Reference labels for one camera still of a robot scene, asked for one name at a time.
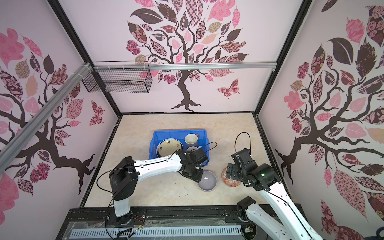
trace orange patterned bowl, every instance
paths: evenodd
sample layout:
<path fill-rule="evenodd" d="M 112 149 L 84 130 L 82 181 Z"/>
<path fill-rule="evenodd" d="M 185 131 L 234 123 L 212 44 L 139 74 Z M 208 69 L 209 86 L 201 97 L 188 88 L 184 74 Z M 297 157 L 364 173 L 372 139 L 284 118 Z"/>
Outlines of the orange patterned bowl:
<path fill-rule="evenodd" d="M 221 180 L 223 180 L 223 182 L 227 186 L 230 186 L 230 187 L 237 187 L 237 186 L 239 186 L 241 184 L 241 182 L 225 177 L 226 171 L 227 171 L 227 168 L 224 168 L 223 171 L 221 172 Z"/>

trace pink wall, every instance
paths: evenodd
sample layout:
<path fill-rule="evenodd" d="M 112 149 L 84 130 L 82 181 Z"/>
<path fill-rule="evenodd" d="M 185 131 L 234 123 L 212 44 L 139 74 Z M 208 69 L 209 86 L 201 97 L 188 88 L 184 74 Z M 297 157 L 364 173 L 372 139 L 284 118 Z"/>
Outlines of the pink wall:
<path fill-rule="evenodd" d="M 384 6 L 315 1 L 260 113 L 296 202 L 324 239 L 383 226 Z"/>
<path fill-rule="evenodd" d="M 151 64 L 206 63 L 209 58 L 214 58 L 212 62 L 276 61 L 300 3 L 300 0 L 61 2 L 93 61 L 148 60 Z M 158 17 L 147 18 L 142 11 Z M 190 23 L 190 30 L 184 26 L 177 28 L 180 23 L 186 26 Z M 149 94 L 112 93 L 112 96 L 122 112 L 254 111 L 270 75 L 268 68 L 214 72 L 181 71 L 178 78 L 176 70 L 151 71 L 153 82 Z M 191 73 L 199 79 L 191 80 Z M 233 91 L 230 86 L 236 79 L 238 91 Z M 218 89 L 231 96 L 224 96 Z"/>
<path fill-rule="evenodd" d="M 0 20 L 3 148 L 83 61 L 44 0 L 4 2 Z M 82 83 L 68 95 L 0 176 L 1 239 L 56 237 L 116 120 L 104 96 Z"/>

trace black wire mesh basket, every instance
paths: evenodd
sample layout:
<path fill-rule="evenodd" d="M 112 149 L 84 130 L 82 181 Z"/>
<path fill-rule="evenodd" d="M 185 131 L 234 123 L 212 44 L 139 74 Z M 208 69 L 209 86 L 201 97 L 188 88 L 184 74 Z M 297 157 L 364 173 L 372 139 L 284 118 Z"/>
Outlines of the black wire mesh basket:
<path fill-rule="evenodd" d="M 83 78 L 83 84 L 89 93 L 149 93 L 152 76 L 148 61 L 134 62 L 135 65 L 102 65 L 95 66 Z"/>

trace gray bowl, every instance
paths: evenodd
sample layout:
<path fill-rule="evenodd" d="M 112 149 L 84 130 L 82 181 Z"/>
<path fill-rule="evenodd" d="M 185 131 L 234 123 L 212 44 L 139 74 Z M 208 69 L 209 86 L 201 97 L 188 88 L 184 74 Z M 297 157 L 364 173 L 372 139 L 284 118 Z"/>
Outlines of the gray bowl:
<path fill-rule="evenodd" d="M 215 189 L 217 185 L 217 178 L 213 172 L 204 170 L 201 181 L 198 182 L 197 185 L 204 192 L 210 192 Z"/>

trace blue plastic bin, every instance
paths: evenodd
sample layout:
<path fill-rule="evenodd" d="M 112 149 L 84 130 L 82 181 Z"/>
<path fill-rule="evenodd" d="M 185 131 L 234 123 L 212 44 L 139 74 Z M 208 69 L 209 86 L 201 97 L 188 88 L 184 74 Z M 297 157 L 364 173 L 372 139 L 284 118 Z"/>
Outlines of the blue plastic bin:
<path fill-rule="evenodd" d="M 184 138 L 186 135 L 193 133 L 196 135 L 200 135 L 197 142 L 199 143 L 199 146 L 204 146 L 209 143 L 207 131 L 205 129 L 196 129 L 196 130 L 175 130 L 175 131 L 154 131 L 153 132 L 153 138 L 151 141 L 151 144 L 149 146 L 149 159 L 158 158 L 156 154 L 156 148 L 159 145 L 159 143 L 167 138 L 174 138 L 181 142 L 183 145 L 183 149 L 187 150 L 187 146 L 185 145 Z M 203 147 L 204 151 L 207 151 L 209 149 L 209 145 L 206 145 Z"/>

